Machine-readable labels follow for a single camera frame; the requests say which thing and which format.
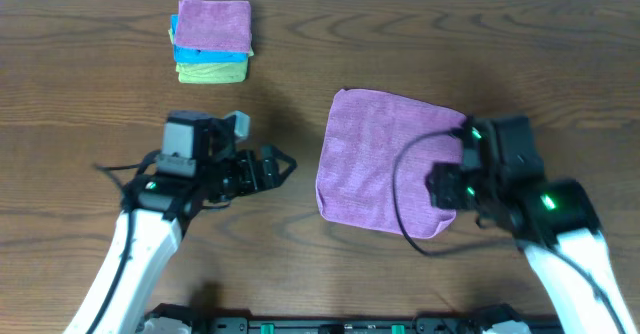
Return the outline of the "purple microfiber cloth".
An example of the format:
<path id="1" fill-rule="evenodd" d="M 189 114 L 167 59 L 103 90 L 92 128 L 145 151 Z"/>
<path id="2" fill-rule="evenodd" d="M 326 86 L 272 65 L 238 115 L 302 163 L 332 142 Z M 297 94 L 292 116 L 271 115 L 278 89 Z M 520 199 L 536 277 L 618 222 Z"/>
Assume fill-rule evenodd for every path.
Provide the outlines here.
<path id="1" fill-rule="evenodd" d="M 333 99 L 316 176 L 321 216 L 331 222 L 430 239 L 455 219 L 431 206 L 425 179 L 436 162 L 458 163 L 446 131 L 464 114 L 368 89 Z"/>

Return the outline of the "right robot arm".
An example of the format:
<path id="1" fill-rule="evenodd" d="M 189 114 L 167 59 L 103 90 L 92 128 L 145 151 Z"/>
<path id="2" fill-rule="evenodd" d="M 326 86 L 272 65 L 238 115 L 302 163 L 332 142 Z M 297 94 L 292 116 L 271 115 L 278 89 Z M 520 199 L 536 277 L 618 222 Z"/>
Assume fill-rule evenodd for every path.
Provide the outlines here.
<path id="1" fill-rule="evenodd" d="M 547 178 L 529 119 L 468 117 L 447 133 L 462 157 L 433 165 L 432 205 L 473 210 L 510 233 L 564 332 L 636 332 L 594 206 L 578 181 Z"/>

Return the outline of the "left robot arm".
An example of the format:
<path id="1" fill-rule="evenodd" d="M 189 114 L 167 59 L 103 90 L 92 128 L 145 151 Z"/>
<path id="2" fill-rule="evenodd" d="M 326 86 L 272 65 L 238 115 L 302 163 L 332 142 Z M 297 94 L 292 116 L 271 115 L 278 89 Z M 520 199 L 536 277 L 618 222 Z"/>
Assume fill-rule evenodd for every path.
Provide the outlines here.
<path id="1" fill-rule="evenodd" d="M 69 333 L 133 333 L 191 221 L 202 211 L 228 208 L 237 197 L 280 187 L 297 167 L 274 146 L 259 154 L 241 150 L 224 159 L 186 160 L 186 174 L 159 169 L 150 154 L 127 184 L 111 246 L 87 295 L 67 326 Z"/>

